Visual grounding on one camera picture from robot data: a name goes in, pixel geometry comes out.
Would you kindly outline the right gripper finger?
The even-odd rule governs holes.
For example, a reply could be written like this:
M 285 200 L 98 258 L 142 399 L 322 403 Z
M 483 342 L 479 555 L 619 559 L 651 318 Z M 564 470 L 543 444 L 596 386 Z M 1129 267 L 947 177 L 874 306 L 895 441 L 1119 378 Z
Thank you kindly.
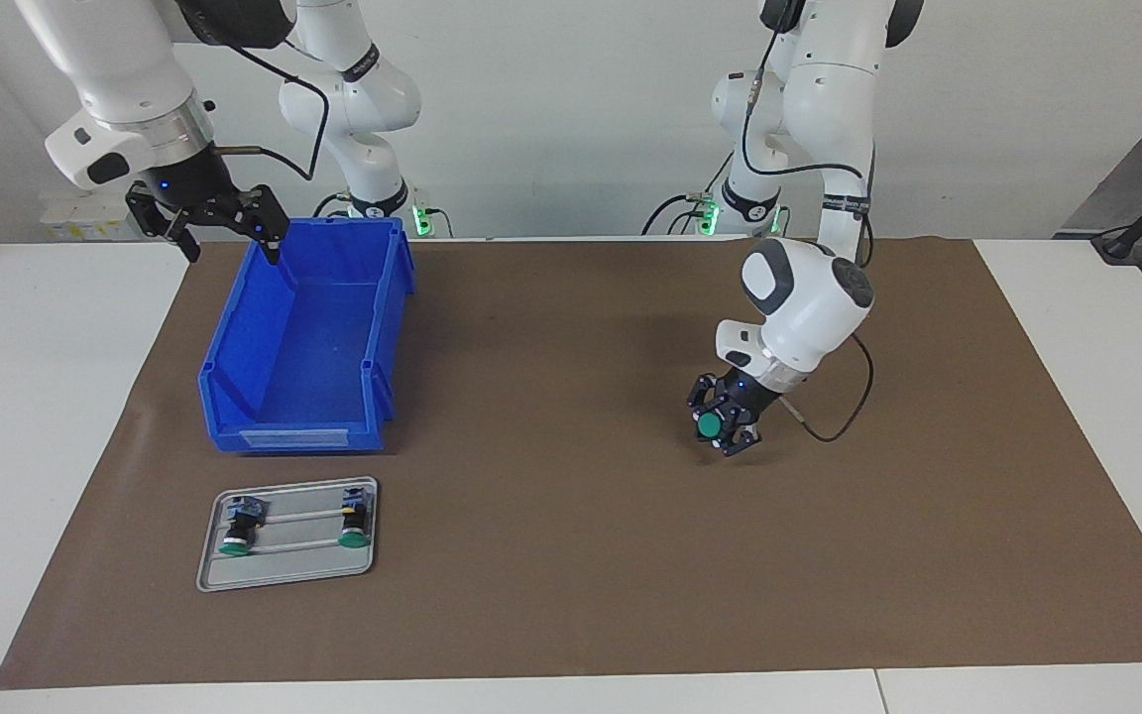
M 225 226 L 258 244 L 272 266 L 281 260 L 290 218 L 270 185 L 257 184 L 254 188 L 236 190 L 225 195 Z
M 128 188 L 124 202 L 142 234 L 146 238 L 160 238 L 175 244 L 190 264 L 195 264 L 199 260 L 202 249 L 187 227 L 186 211 L 167 217 L 148 188 Z

